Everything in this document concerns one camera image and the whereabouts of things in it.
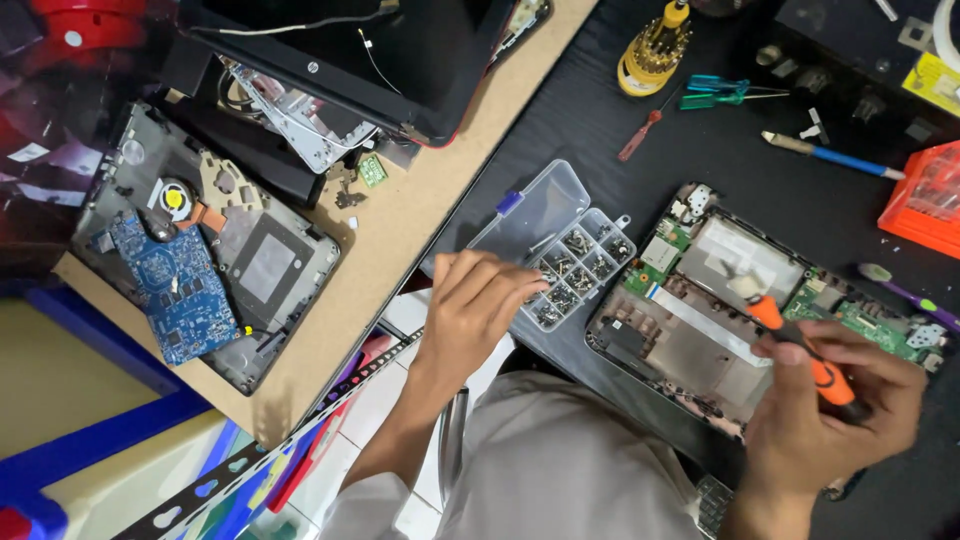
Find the perforated metal strip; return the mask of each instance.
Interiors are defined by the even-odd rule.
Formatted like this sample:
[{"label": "perforated metal strip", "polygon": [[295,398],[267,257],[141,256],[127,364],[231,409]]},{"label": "perforated metal strip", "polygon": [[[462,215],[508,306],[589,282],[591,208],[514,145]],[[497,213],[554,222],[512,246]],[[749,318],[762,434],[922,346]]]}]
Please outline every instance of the perforated metal strip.
[{"label": "perforated metal strip", "polygon": [[174,540],[199,516],[221,503],[238,487],[249,480],[259,470],[273,462],[281,453],[285,452],[308,431],[316,427],[331,412],[337,409],[344,401],[357,391],[367,380],[383,371],[383,368],[396,358],[407,347],[420,341],[423,337],[423,328],[410,334],[411,341],[397,343],[388,351],[375,358],[366,366],[354,371],[349,378],[337,384],[321,402],[317,412],[309,416],[300,426],[300,429],[291,434],[270,452],[253,442],[240,452],[231,456],[209,473],[203,475],[188,485],[177,495],[152,512],[127,527],[113,537],[114,540]]}]

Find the screwdriver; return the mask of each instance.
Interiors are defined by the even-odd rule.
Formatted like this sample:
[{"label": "screwdriver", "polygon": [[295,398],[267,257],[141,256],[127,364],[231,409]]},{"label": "screwdriver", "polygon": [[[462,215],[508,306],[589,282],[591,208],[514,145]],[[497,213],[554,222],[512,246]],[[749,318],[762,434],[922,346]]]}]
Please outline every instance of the screwdriver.
[{"label": "screwdriver", "polygon": [[636,130],[636,133],[631,137],[630,141],[627,142],[627,145],[623,147],[623,150],[620,151],[616,156],[621,161],[626,161],[630,158],[630,155],[636,150],[636,147],[643,142],[643,139],[646,138],[647,132],[650,131],[650,127],[660,122],[663,119],[663,110],[666,109],[667,104],[670,103],[670,100],[673,99],[673,96],[677,95],[677,92],[680,91],[684,85],[679,84],[676,88],[670,92],[670,95],[666,98],[666,101],[663,102],[663,105],[659,109],[653,109],[650,111],[650,114],[647,115],[647,123],[643,124],[639,130]]},{"label": "screwdriver", "polygon": [[757,99],[761,97],[781,97],[788,96],[790,92],[780,92],[776,94],[758,94],[754,96],[745,96],[741,93],[730,95],[717,94],[691,94],[680,98],[680,110],[710,109],[721,103],[727,105],[740,105],[745,99]]},{"label": "screwdriver", "polygon": [[856,397],[840,368],[820,356],[796,324],[783,320],[774,297],[762,293],[767,286],[756,272],[737,275],[729,263],[721,260],[720,264],[726,270],[728,287],[747,302],[747,312],[763,325],[767,333],[778,343],[799,345],[813,360],[810,362],[813,380],[820,397],[830,404],[830,414],[845,424],[863,424],[872,413],[870,407]]},{"label": "screwdriver", "polygon": [[716,75],[691,75],[686,83],[686,89],[698,92],[727,92],[733,91],[741,94],[747,93],[747,90],[772,90],[775,92],[785,92],[782,88],[770,88],[767,86],[750,86],[750,81],[731,81]]}]

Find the hand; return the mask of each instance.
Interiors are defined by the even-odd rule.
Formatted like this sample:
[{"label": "hand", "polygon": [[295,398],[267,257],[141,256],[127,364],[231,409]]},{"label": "hand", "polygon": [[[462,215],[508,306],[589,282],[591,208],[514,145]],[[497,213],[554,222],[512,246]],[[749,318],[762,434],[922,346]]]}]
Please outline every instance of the hand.
[{"label": "hand", "polygon": [[493,352],[523,302],[549,285],[540,270],[465,250],[436,258],[426,328],[410,375],[449,400]]},{"label": "hand", "polygon": [[924,370],[885,353],[837,322],[803,321],[817,352],[851,378],[873,414],[862,426],[820,414],[812,361],[801,347],[765,336],[753,347],[774,359],[774,384],[747,426],[746,486],[769,497],[808,499],[829,483],[905,451],[916,438]]}]

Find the green screwdriver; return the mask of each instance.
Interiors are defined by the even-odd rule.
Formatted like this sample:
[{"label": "green screwdriver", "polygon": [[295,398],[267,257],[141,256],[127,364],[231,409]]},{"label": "green screwdriver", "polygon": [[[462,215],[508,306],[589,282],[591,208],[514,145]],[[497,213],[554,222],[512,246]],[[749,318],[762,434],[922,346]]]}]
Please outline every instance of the green screwdriver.
[{"label": "green screwdriver", "polygon": [[741,92],[735,92],[729,95],[710,94],[692,94],[680,98],[680,110],[710,109],[721,103],[727,105],[740,105],[745,99],[756,99],[761,97],[781,97],[788,96],[790,92],[779,92],[775,94],[758,94],[745,96]]}]

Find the white shirt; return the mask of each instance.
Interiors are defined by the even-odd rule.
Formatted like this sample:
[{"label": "white shirt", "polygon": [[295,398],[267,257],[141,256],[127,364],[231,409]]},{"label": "white shirt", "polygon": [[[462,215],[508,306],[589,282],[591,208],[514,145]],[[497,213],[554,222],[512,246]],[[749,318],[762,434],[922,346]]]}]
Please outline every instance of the white shirt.
[{"label": "white shirt", "polygon": [[[406,540],[393,473],[341,492],[319,540]],[[673,450],[583,386],[497,377],[471,412],[463,469],[435,538],[700,540],[698,499]]]}]

